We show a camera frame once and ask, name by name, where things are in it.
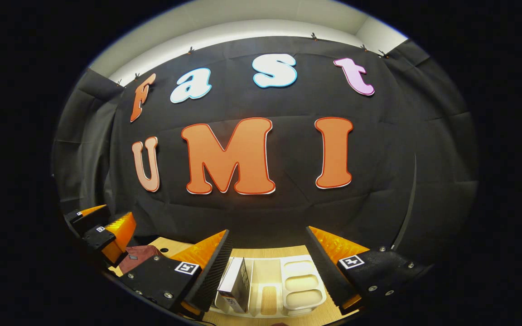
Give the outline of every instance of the wooden table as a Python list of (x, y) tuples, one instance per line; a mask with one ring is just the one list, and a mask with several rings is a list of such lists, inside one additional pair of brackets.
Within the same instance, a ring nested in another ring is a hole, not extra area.
[[(166, 238), (158, 238), (154, 240), (151, 243), (151, 245), (155, 246), (159, 250), (162, 248), (167, 248), (168, 252), (163, 253), (166, 257), (171, 257), (172, 255), (192, 246), (192, 244), (181, 243)], [(301, 254), (309, 254), (307, 248), (304, 245), (267, 249), (234, 248), (232, 250), (231, 257), (281, 258), (288, 256), (299, 256)], [(120, 268), (110, 268), (110, 270), (113, 270), (118, 276), (122, 276)], [(313, 310), (311, 313), (298, 317), (246, 318), (209, 311), (205, 313), (203, 321), (212, 322), (217, 326), (271, 326), (279, 322), (283, 322), (284, 324), (287, 324), (287, 326), (322, 326), (358, 312), (356, 310), (350, 314), (342, 316), (342, 314), (339, 312), (339, 309), (334, 305), (334, 302), (332, 301), (331, 297), (329, 297), (329, 293), (327, 293), (327, 290), (326, 294), (327, 298), (325, 299), (325, 302), (323, 302), (323, 304), (317, 306), (317, 308), (315, 308), (315, 310)]]

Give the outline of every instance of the divided organizer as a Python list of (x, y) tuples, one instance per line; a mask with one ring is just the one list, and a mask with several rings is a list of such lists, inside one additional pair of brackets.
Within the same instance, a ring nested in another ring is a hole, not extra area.
[(249, 274), (246, 313), (236, 313), (217, 293), (211, 311), (248, 318), (282, 318), (310, 313), (325, 302), (325, 287), (309, 254), (283, 258), (245, 258)]

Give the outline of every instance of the white wall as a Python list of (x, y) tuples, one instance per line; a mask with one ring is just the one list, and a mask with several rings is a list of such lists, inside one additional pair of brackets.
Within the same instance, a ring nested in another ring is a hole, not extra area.
[(364, 41), (364, 45), (368, 50), (379, 55), (382, 54), (378, 50), (388, 53), (408, 39), (408, 37), (373, 17), (366, 19), (358, 33), (356, 33), (356, 37)]
[(327, 39), (354, 46), (361, 46), (364, 43), (368, 47), (368, 44), (361, 41), (360, 37), (356, 35), (316, 24), (279, 19), (234, 21), (206, 27), (170, 39), (127, 62), (108, 78), (115, 82), (122, 79), (120, 85), (125, 86), (134, 80), (136, 73), (143, 74), (159, 64), (181, 56), (187, 53), (191, 46), (194, 50), (198, 50), (236, 39), (265, 36), (311, 37), (311, 33), (315, 33), (318, 39)]

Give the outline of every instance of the cable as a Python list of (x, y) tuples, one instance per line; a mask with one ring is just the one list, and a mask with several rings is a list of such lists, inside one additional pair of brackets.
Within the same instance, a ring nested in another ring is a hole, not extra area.
[(208, 322), (208, 321), (204, 321), (204, 320), (196, 320), (196, 319), (192, 319), (192, 318), (187, 317), (187, 316), (183, 316), (183, 317), (186, 318), (186, 319), (194, 320), (196, 322), (205, 322), (207, 324), (211, 324), (212, 326), (217, 326), (217, 325), (213, 324), (212, 322)]

